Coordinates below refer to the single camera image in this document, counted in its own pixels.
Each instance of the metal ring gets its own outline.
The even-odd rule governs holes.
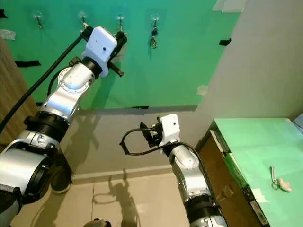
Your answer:
[[[117,34],[118,32],[123,32],[122,28],[117,28],[117,29],[115,30],[115,33],[116,33],[116,34]]]
[[[275,184],[275,183],[272,183],[271,184],[271,187],[275,190],[278,190],[279,189],[279,185],[278,184]]]
[[[151,40],[150,40],[150,47],[152,49],[156,49],[157,48],[157,41],[156,41],[155,37],[151,38]]]

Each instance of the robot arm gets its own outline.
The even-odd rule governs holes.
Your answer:
[[[26,130],[0,154],[1,227],[8,227],[24,204],[45,195],[56,167],[64,168],[67,177],[55,190],[69,186],[71,170],[59,145],[79,101],[94,80],[108,74],[108,68],[123,75],[110,61],[125,44],[124,34],[113,37],[102,27],[89,26],[83,33],[88,41],[83,59],[59,73],[57,89],[35,116],[25,119]]]
[[[124,143],[126,137],[124,136],[120,145],[125,154],[143,155],[161,150],[169,158],[177,178],[190,227],[227,227],[202,161],[192,146],[180,142],[177,115],[169,114],[159,118],[158,121],[150,129],[141,123],[140,129],[132,130],[143,131],[150,147],[158,147],[142,153],[130,153]],[[154,135],[152,136],[148,131],[153,131]]]

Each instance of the baseboard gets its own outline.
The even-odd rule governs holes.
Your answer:
[[[83,184],[92,182],[103,182],[111,180],[118,180],[123,178],[141,177],[149,175],[159,175],[172,173],[171,165],[166,166],[152,166],[137,169],[126,169],[119,171],[110,171],[102,173],[90,173],[90,174],[75,174],[72,176],[73,184]]]

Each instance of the black tape strip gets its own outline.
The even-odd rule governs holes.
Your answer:
[[[140,109],[140,110],[145,110],[145,109],[150,108],[150,106],[149,105],[142,105],[142,106],[133,106],[132,108],[134,108],[134,109]]]
[[[4,14],[4,9],[0,9],[0,18],[8,18],[8,17]]]
[[[38,60],[35,60],[35,61],[15,61],[15,63],[20,68],[26,68],[26,67],[41,65]]]
[[[227,46],[231,41],[232,41],[231,38],[229,38],[228,40],[222,39],[222,40],[219,41],[219,45],[221,45],[221,46]]]
[[[42,106],[42,104],[43,104],[42,102],[38,102],[38,103],[36,103],[36,106],[39,107],[39,106]]]

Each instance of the white wall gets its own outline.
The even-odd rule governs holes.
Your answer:
[[[196,145],[215,117],[294,117],[303,112],[303,1],[250,0],[195,111],[178,111],[183,141]],[[164,155],[126,157],[122,135],[165,113],[82,111],[62,142],[77,174],[167,165]],[[145,150],[140,135],[130,140]]]

